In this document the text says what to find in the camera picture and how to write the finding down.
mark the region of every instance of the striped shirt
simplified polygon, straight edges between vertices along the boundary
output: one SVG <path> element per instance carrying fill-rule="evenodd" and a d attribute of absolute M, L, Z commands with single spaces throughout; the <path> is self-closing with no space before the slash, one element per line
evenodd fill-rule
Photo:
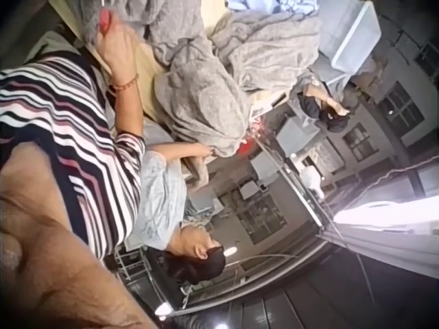
<path fill-rule="evenodd" d="M 145 153 L 142 138 L 111 136 L 104 104 L 93 70 L 75 53 L 0 72 L 0 168 L 19 143 L 36 143 L 49 156 L 73 233 L 98 258 L 132 231 Z"/>

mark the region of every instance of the floor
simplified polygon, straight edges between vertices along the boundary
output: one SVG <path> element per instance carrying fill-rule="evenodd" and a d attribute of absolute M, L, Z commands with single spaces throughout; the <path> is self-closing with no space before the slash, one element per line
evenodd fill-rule
<path fill-rule="evenodd" d="M 0 30 L 0 69 L 21 65 L 43 34 L 61 22 L 45 0 L 22 0 Z"/>

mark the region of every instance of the black hair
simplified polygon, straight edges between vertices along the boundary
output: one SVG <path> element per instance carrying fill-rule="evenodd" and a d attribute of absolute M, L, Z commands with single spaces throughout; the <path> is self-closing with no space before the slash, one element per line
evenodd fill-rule
<path fill-rule="evenodd" d="M 224 247 L 219 246 L 207 250 L 207 259 L 167 254 L 166 263 L 168 275 L 178 284 L 196 285 L 219 276 L 226 266 L 226 257 Z"/>

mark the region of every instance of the bracelet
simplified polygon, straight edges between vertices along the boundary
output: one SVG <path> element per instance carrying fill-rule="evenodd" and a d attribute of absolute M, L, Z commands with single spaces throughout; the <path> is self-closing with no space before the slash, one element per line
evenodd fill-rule
<path fill-rule="evenodd" d="M 116 92 L 117 91 L 123 91 L 123 90 L 128 89 L 129 87 L 131 87 L 133 84 L 135 84 L 137 82 L 137 80 L 139 80 L 139 74 L 138 73 L 127 84 L 123 84 L 122 86 L 117 86 L 117 85 L 113 84 L 112 87 L 114 88 L 114 90 Z"/>

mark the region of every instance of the ceiling light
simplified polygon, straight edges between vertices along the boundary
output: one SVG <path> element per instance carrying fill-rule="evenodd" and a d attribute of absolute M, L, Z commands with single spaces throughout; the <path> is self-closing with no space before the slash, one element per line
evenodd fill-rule
<path fill-rule="evenodd" d="M 172 307 L 168 303 L 163 303 L 156 309 L 156 315 L 159 317 L 165 317 L 166 315 L 171 314 L 171 312 Z"/>
<path fill-rule="evenodd" d="M 231 248 L 224 250 L 224 255 L 225 255 L 225 257 L 229 257 L 229 256 L 232 256 L 233 254 L 235 254 L 237 251 L 238 251 L 238 248 L 231 247 Z"/>

